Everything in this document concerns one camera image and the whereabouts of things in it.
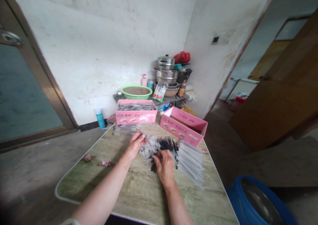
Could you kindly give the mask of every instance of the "blue plastic barrel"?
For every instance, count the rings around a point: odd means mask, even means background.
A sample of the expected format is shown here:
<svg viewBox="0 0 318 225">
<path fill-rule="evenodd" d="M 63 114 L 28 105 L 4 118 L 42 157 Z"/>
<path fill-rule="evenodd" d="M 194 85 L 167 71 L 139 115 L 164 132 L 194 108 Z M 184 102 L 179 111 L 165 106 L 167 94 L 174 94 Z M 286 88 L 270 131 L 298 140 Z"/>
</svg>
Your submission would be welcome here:
<svg viewBox="0 0 318 225">
<path fill-rule="evenodd" d="M 241 179 L 246 178 L 253 182 L 272 202 L 282 218 L 284 224 L 297 225 L 297 222 L 291 212 L 288 210 L 286 205 L 271 191 L 267 186 L 258 180 L 250 176 L 238 176 L 235 179 L 233 185 L 231 185 L 227 190 L 230 202 L 233 206 L 234 212 L 238 218 L 241 225 L 251 225 L 251 224 L 261 224 L 268 225 L 268 223 L 256 212 L 256 210 L 249 203 L 246 198 L 241 185 Z"/>
</svg>

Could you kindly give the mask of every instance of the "pink soap bottle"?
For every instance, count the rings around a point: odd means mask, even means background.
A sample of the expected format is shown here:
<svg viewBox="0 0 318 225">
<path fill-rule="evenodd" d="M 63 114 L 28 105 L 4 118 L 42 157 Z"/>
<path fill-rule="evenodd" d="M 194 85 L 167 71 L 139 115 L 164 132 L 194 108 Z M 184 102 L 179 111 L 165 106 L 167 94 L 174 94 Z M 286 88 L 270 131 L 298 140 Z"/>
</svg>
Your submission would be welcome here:
<svg viewBox="0 0 318 225">
<path fill-rule="evenodd" d="M 141 85 L 142 86 L 147 86 L 147 79 L 146 79 L 146 75 L 145 74 L 142 74 L 143 75 L 143 78 L 141 80 Z"/>
</svg>

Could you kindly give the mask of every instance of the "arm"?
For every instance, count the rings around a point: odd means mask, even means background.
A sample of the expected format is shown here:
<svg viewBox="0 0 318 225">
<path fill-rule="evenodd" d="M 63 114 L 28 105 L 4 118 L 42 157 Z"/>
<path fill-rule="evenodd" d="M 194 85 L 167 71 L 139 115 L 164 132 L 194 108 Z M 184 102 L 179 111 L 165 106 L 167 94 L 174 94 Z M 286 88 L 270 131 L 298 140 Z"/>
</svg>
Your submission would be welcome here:
<svg viewBox="0 0 318 225">
<path fill-rule="evenodd" d="M 135 133 L 129 145 L 111 172 L 87 196 L 72 214 L 81 225 L 103 225 L 108 219 L 119 192 L 123 186 L 130 163 L 137 156 L 139 148 L 145 144 L 145 136 Z"/>
<path fill-rule="evenodd" d="M 154 155 L 153 158 L 157 166 L 159 179 L 166 191 L 172 225 L 194 224 L 174 178 L 174 161 L 171 152 L 162 150 L 158 152 L 158 156 Z"/>
</svg>

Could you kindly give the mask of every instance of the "hand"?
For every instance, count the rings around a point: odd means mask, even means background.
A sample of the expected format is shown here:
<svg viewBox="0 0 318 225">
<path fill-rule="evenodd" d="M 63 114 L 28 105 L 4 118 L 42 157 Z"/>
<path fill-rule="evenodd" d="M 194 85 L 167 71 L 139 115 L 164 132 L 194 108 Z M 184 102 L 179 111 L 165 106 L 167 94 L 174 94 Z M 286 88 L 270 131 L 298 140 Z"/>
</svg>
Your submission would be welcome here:
<svg viewBox="0 0 318 225">
<path fill-rule="evenodd" d="M 176 185 L 176 181 L 173 173 L 174 161 L 172 154 L 169 150 L 161 150 L 157 155 L 154 155 L 153 159 L 157 166 L 159 179 L 165 190 L 173 188 Z"/>
<path fill-rule="evenodd" d="M 140 147 L 146 143 L 147 141 L 145 139 L 145 135 L 143 135 L 140 131 L 136 132 L 131 137 L 125 154 L 129 157 L 130 160 L 133 160 L 137 156 Z"/>
</svg>

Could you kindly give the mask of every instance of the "door handle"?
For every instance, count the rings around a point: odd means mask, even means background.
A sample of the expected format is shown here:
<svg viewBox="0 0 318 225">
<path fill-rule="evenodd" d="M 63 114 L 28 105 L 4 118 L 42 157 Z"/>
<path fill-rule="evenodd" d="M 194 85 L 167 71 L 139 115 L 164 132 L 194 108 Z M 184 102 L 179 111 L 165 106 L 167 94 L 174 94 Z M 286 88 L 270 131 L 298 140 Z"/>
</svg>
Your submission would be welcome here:
<svg viewBox="0 0 318 225">
<path fill-rule="evenodd" d="M 23 40 L 15 33 L 3 31 L 1 32 L 0 36 L 4 41 L 8 42 L 11 45 L 17 46 L 18 48 L 21 48 L 24 44 Z"/>
</svg>

